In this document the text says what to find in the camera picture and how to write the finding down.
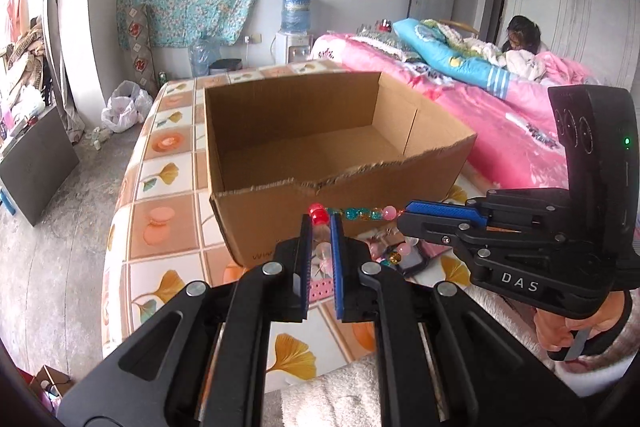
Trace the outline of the right hand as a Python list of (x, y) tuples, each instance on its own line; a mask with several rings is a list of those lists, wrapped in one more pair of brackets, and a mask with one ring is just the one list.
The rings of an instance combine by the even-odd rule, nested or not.
[(588, 329), (589, 338), (607, 332), (620, 321), (625, 309), (625, 293), (613, 291), (599, 310), (588, 319), (574, 320), (544, 310), (534, 316), (536, 335), (544, 350), (556, 352), (574, 343), (574, 332)]

